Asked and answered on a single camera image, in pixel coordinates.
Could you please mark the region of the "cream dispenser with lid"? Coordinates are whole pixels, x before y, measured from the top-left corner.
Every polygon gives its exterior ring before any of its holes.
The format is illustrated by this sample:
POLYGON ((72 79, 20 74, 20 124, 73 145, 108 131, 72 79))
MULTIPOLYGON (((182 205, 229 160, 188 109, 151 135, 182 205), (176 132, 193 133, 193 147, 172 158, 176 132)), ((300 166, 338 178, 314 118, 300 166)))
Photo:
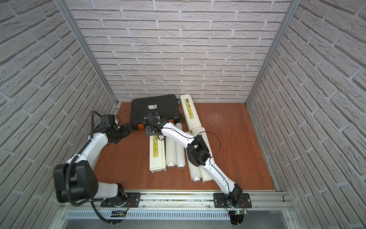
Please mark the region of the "cream dispenser with lid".
POLYGON ((152 173, 166 171, 165 140, 163 136, 150 136, 149 170, 152 173))

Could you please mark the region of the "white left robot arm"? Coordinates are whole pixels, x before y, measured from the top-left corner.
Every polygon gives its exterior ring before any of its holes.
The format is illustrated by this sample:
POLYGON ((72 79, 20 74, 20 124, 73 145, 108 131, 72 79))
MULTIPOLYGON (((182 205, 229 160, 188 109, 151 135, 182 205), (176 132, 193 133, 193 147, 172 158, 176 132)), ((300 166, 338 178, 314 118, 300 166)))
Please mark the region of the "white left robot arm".
POLYGON ((133 132, 130 124, 119 127, 97 126, 82 148, 66 163, 53 170, 57 200, 78 207, 92 200, 107 201, 121 207, 126 202, 122 184, 99 182, 93 168, 101 150, 109 143, 118 144, 133 132))

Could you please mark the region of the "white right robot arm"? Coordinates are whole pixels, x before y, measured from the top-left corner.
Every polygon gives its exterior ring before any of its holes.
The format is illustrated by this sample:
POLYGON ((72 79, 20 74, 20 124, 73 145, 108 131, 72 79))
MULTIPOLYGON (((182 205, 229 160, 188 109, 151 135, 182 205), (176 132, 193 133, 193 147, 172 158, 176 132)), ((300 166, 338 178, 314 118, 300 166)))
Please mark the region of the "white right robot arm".
POLYGON ((219 186, 226 197, 228 207, 236 208, 239 206, 243 190, 216 165, 202 135, 187 134, 172 122, 165 118, 159 119, 152 113, 148 113, 144 117, 144 121, 153 133, 168 137, 186 149, 188 160, 194 166, 206 171, 219 186))

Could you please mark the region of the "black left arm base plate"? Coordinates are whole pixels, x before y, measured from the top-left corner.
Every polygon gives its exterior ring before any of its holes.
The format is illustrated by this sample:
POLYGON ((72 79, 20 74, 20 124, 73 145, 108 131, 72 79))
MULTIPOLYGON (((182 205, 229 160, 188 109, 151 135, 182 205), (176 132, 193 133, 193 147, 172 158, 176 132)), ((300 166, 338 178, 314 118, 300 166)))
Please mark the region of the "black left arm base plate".
POLYGON ((109 198, 101 203, 102 208, 137 208, 140 202, 140 192, 127 192, 122 196, 109 198))

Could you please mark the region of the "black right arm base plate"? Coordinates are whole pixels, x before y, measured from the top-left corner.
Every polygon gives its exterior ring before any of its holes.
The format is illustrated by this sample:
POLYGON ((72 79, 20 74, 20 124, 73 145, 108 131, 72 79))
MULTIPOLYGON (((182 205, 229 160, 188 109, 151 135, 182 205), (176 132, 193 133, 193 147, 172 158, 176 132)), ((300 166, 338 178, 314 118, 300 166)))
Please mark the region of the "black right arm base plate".
POLYGON ((214 207, 217 209, 252 208, 252 202, 248 193, 242 193, 240 197, 229 197, 224 193, 213 194, 214 207))

